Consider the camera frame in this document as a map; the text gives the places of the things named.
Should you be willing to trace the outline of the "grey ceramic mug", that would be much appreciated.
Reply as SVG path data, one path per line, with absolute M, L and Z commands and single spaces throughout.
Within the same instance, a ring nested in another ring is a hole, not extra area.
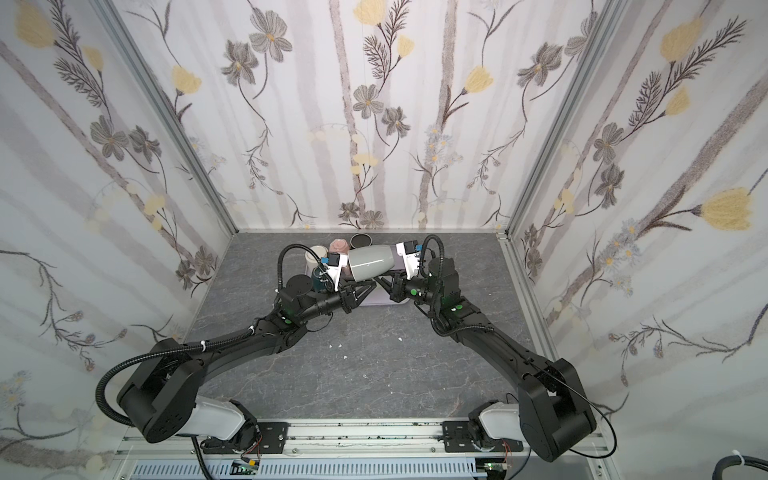
M 355 281 L 383 275 L 395 266 L 395 253 L 390 245 L 371 245 L 348 252 L 348 266 Z

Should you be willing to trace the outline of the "dark green ceramic mug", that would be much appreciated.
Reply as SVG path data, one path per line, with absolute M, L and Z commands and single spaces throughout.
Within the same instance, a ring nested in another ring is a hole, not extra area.
M 336 291 L 333 275 L 320 266 L 311 273 L 313 290 L 317 293 L 334 293 Z

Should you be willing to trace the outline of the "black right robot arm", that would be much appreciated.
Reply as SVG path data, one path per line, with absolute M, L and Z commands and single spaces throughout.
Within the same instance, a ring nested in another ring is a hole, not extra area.
M 425 306 L 436 334 L 475 351 L 513 385 L 522 436 L 542 460 L 555 461 L 595 431 L 597 421 L 575 367 L 523 347 L 495 326 L 461 292 L 452 259 L 432 260 L 424 276 L 409 279 L 392 271 L 376 281 L 392 298 Z

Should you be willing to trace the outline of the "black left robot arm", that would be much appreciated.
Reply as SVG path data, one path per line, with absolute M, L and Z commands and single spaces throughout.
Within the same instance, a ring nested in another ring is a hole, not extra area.
M 372 280 L 346 282 L 334 292 L 317 292 L 306 275 L 280 289 L 273 309 L 243 331 L 181 345 L 164 340 L 117 394 L 128 423 L 149 443 L 173 436 L 206 436 L 229 441 L 255 420 L 233 401 L 207 399 L 201 387 L 250 360 L 277 355 L 310 332 L 308 323 L 337 310 L 351 312 L 376 289 Z

